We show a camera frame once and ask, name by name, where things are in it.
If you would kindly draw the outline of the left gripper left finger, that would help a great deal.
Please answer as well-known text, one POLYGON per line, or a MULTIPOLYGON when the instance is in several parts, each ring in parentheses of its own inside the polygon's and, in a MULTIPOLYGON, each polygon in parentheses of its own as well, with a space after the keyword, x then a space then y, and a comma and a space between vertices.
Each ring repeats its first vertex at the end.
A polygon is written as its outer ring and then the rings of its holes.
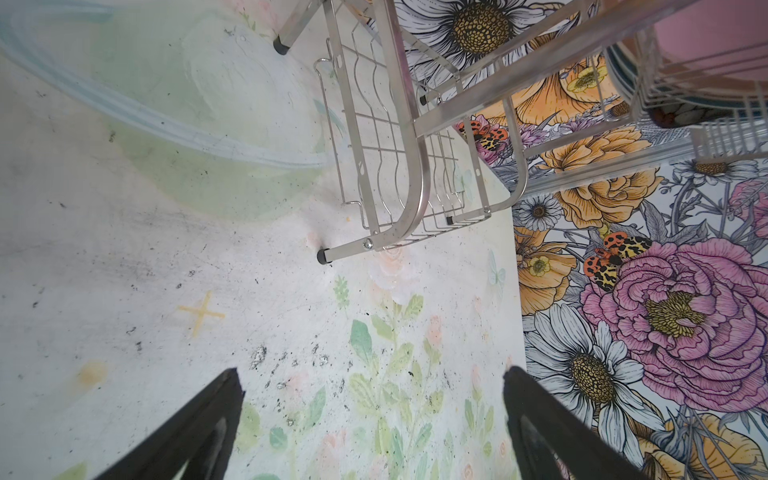
POLYGON ((233 452, 244 396, 237 370, 224 370, 98 477, 222 479, 233 452))

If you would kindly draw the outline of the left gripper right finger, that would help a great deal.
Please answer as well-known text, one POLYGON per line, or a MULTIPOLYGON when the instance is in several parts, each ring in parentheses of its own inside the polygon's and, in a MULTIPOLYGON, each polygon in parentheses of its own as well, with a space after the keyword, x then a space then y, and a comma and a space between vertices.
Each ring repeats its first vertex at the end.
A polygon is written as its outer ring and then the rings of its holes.
POLYGON ((577 479, 642 479, 520 367, 504 374, 507 428, 523 479, 560 479, 559 463, 577 479))

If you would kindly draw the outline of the pink round plate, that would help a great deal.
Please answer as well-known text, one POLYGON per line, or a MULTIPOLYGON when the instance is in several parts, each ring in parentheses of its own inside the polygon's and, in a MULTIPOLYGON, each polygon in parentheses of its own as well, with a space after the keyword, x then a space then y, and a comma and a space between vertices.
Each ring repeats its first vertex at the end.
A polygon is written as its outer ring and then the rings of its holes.
POLYGON ((740 80, 767 79, 767 3, 698 1, 655 25, 661 51, 673 61, 693 66, 735 61, 746 70, 740 80))

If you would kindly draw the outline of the dark square floral plate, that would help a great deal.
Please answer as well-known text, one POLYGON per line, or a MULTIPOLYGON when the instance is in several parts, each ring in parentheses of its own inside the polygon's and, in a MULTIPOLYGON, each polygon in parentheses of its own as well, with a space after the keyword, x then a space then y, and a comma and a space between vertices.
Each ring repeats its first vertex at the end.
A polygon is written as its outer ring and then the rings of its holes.
POLYGON ((730 118, 733 111, 677 102, 646 109, 645 113, 657 127, 676 129, 730 118))

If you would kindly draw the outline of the white plate red characters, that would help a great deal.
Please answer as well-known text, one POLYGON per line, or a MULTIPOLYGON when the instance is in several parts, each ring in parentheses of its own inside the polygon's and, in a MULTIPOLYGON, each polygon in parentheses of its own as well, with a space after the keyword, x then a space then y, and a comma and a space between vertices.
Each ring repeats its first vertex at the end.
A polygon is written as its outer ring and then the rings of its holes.
POLYGON ((652 54, 645 64, 638 64, 633 51, 623 43, 607 47, 604 52, 609 77, 624 100, 639 102, 641 109, 652 110, 667 105, 691 105, 711 110, 752 111, 756 115, 762 99, 757 87, 746 81, 744 92, 719 92, 707 85, 696 86, 687 75, 698 75, 698 70, 663 64, 660 56, 652 54))

